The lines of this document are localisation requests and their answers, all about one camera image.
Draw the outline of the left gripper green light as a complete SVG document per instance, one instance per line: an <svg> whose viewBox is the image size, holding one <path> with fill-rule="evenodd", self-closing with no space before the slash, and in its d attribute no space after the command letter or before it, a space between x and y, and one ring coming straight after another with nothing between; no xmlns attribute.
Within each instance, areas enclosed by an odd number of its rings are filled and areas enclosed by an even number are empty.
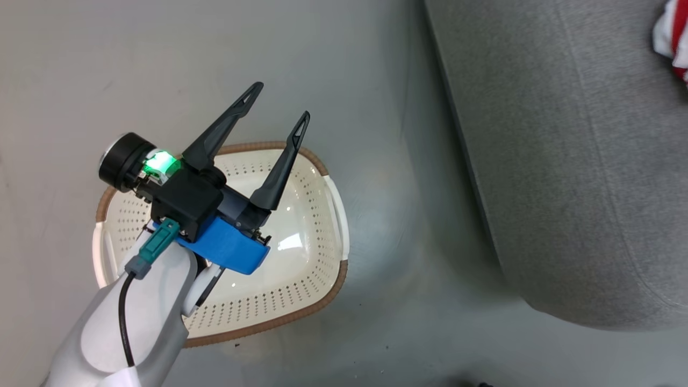
<svg viewBox="0 0 688 387"><path fill-rule="evenodd" d="M153 196L178 170L200 171L213 167L214 157L238 120L248 115L263 86L262 82L253 83L182 152L181 159L163 162L166 171L152 171L148 166L156 154L154 144L134 133L123 135L103 155L98 171L100 179L120 192L134 191L137 197L152 205ZM222 187L224 198L216 217L242 233L254 233L266 223L270 211L275 211L282 200L310 118L308 111L302 113L285 141L285 149L250 200L227 184Z"/></svg>

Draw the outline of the red and white garment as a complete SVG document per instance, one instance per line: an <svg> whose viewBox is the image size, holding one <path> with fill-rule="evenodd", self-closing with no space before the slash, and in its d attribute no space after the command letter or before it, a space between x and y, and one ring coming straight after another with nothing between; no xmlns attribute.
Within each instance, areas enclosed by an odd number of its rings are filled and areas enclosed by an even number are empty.
<svg viewBox="0 0 688 387"><path fill-rule="evenodd" d="M668 0L652 30L656 53L671 59L674 74L688 87L688 0Z"/></svg>

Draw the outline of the cream perforated laundry basket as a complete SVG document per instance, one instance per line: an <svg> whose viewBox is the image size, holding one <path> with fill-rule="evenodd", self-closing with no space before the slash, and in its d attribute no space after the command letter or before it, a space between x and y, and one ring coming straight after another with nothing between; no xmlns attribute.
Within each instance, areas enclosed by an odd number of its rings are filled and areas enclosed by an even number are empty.
<svg viewBox="0 0 688 387"><path fill-rule="evenodd" d="M285 142L224 146L214 164L236 191L250 196L272 170ZM107 188L96 210L92 259L98 286L117 279L125 255L150 215L134 193ZM350 250L346 211L323 162L301 148L277 211L263 234L266 259L251 275L225 270L199 310L183 318L185 348L255 335L313 314L333 301L346 280Z"/></svg>

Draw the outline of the grey fabric sofa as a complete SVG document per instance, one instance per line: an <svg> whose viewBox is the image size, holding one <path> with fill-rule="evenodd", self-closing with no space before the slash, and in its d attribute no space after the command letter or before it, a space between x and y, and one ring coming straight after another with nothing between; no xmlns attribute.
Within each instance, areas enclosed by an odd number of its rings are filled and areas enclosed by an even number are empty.
<svg viewBox="0 0 688 387"><path fill-rule="evenodd" d="M472 186L524 301L612 331L688 326L688 87L668 0L424 0Z"/></svg>

